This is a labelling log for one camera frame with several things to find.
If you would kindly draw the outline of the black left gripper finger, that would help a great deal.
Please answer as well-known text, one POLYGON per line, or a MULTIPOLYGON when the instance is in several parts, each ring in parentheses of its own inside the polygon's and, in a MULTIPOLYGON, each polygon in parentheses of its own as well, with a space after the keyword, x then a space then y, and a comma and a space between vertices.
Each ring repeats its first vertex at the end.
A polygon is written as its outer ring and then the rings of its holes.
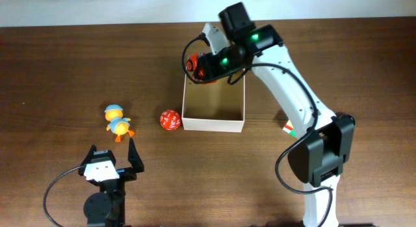
POLYGON ((133 168, 135 173, 144 171, 144 164, 137 152, 134 140, 132 138, 129 139, 127 160, 131 164, 131 167, 133 168))
POLYGON ((84 158, 84 160, 82 161, 82 163, 79 166, 78 169, 78 175, 83 176, 84 172, 85 172, 85 168, 87 166, 87 164, 91 163, 92 158, 94 157, 94 153, 97 151, 97 147, 95 144, 93 144, 91 146, 91 148, 89 149, 86 157, 84 158))

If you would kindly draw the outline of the red toy car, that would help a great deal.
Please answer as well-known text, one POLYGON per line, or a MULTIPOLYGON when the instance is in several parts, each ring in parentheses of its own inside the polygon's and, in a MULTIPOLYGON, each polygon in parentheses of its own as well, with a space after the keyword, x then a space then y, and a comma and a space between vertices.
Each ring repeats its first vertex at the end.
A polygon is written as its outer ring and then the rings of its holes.
POLYGON ((214 61, 212 53, 195 53, 188 56, 186 70, 191 73, 191 79, 196 84, 211 84, 216 81, 209 81, 214 78, 214 61))

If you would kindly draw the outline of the multicoloured puzzle cube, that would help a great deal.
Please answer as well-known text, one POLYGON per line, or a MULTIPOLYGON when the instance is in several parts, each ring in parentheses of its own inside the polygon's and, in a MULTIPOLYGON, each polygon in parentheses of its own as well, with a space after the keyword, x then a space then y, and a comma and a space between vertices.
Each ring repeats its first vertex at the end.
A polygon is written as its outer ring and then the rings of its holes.
POLYGON ((287 123, 284 125, 283 130, 284 132, 290 134, 292 137, 296 137, 296 132, 290 120, 288 120, 287 123))

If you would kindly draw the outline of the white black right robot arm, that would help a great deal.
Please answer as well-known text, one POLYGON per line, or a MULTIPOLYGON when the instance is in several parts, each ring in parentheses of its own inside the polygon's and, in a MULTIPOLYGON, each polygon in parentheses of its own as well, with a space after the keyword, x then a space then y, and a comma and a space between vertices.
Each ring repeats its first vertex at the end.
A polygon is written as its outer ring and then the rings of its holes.
POLYGON ((356 122, 350 115, 337 116, 306 83, 292 61, 289 50, 272 25, 257 27, 243 3, 225 8, 218 15, 222 28, 206 23, 197 40, 211 52, 191 56, 184 71, 195 84, 225 78, 234 85, 248 72, 258 77, 279 103, 296 135, 296 142, 277 159, 275 167, 288 159, 294 175, 303 183, 304 226, 338 226, 336 189, 349 160, 356 122))

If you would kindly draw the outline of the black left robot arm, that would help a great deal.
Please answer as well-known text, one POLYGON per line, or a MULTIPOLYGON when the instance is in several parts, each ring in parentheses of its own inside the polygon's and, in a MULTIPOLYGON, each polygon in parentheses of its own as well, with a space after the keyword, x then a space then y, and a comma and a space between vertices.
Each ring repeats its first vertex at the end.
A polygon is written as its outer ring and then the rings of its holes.
POLYGON ((99 188, 85 201, 83 212, 91 227, 125 226, 125 184, 137 179, 144 164, 133 139, 129 139, 127 160, 130 167, 116 168, 112 151, 92 146, 80 164, 78 174, 99 188))

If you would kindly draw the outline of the yellow duck toy blue hat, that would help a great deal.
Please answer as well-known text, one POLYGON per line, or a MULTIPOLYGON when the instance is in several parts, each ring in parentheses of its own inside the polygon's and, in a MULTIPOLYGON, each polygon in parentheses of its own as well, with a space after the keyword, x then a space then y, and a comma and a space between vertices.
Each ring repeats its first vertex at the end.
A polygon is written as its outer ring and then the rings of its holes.
POLYGON ((106 121, 109 122, 106 130, 116 135, 115 142, 121 142, 121 137, 125 134, 130 137, 135 135, 135 132, 129 129, 131 119, 124 117, 124 110, 119 105, 108 105, 104 113, 106 121))

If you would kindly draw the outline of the red ball white letters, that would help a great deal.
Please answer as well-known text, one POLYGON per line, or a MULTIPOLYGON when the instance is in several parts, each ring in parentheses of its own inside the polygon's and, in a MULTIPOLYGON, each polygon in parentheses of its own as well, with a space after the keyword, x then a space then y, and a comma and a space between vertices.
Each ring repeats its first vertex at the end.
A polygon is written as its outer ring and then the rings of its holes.
POLYGON ((181 117, 175 110, 168 109, 161 114, 161 126, 168 131, 173 131, 181 125, 181 117))

